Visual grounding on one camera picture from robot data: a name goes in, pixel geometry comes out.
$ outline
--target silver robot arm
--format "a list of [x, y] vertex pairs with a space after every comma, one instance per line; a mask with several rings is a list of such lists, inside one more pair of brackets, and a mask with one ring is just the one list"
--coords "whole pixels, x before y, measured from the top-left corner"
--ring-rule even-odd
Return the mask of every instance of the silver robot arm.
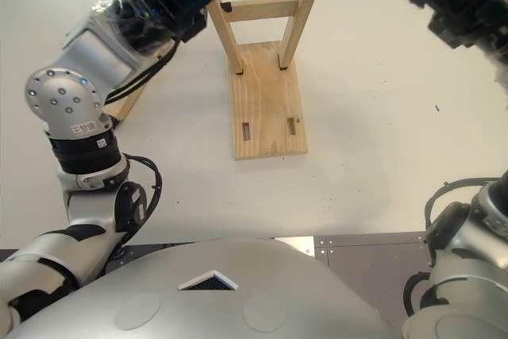
[[[42, 119], [59, 161], [69, 226], [45, 233], [0, 264], [0, 337], [95, 280], [112, 253], [147, 221], [162, 178], [147, 158], [118, 149], [108, 102], [142, 86], [206, 27], [212, 0], [107, 0], [72, 33], [60, 58], [30, 76], [25, 97]], [[144, 188], [128, 180], [129, 161], [152, 169]]]
[[[40, 235], [0, 264], [0, 337], [95, 280], [111, 253], [149, 217], [144, 188], [129, 182], [129, 161], [102, 108], [113, 89], [158, 59], [118, 36], [104, 5], [70, 36], [60, 58], [26, 83], [26, 101], [45, 122], [60, 164], [69, 226]], [[171, 42], [159, 40], [157, 52]]]
[[[408, 280], [406, 339], [508, 337], [508, 172], [501, 179], [465, 179], [441, 188], [426, 206], [430, 273]], [[470, 204], [453, 202], [430, 224], [434, 200], [457, 187], [483, 185]], [[431, 287], [415, 314], [412, 290]]]

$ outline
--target rectangular slot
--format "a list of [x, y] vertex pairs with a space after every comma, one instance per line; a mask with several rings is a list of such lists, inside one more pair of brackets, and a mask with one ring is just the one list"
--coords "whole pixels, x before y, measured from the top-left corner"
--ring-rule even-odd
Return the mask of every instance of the rectangular slot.
[[241, 130], [244, 134], [244, 141], [250, 141], [251, 140], [251, 127], [248, 122], [244, 122], [241, 124]]
[[296, 135], [296, 125], [294, 124], [294, 118], [287, 119], [287, 128], [289, 129], [290, 135]]

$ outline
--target wooden base board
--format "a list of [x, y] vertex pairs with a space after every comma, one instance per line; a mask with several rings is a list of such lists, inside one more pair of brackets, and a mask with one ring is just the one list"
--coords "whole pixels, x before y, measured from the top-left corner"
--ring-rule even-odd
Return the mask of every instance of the wooden base board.
[[104, 113], [110, 115], [111, 117], [115, 117], [119, 121], [123, 121], [125, 117], [127, 117], [127, 114], [129, 114], [129, 111], [133, 108], [134, 103], [136, 103], [137, 99], [140, 97], [145, 86], [146, 85], [143, 85], [131, 95], [105, 106], [103, 110]]
[[228, 64], [238, 160], [308, 151], [294, 60], [279, 69], [280, 41], [239, 45], [244, 74]]

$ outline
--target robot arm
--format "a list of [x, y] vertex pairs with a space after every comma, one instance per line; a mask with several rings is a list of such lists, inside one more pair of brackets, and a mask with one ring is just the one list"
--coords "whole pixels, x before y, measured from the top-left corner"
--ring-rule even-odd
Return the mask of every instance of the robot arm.
[[[0, 337], [95, 280], [150, 217], [162, 185], [156, 165], [120, 152], [102, 108], [146, 83], [180, 41], [204, 29], [210, 1], [100, 2], [60, 58], [29, 77], [26, 101], [45, 122], [59, 162], [69, 226], [40, 235], [0, 264]], [[128, 179], [129, 160], [156, 173], [149, 206], [144, 188]]]

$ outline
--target wooden frame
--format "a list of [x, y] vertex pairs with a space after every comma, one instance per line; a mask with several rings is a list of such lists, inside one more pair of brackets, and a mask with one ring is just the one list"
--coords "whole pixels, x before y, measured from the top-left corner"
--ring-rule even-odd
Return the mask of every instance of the wooden frame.
[[[308, 151], [294, 53], [314, 0], [213, 0], [208, 11], [228, 58], [237, 159]], [[230, 22], [289, 17], [282, 41], [238, 45]]]

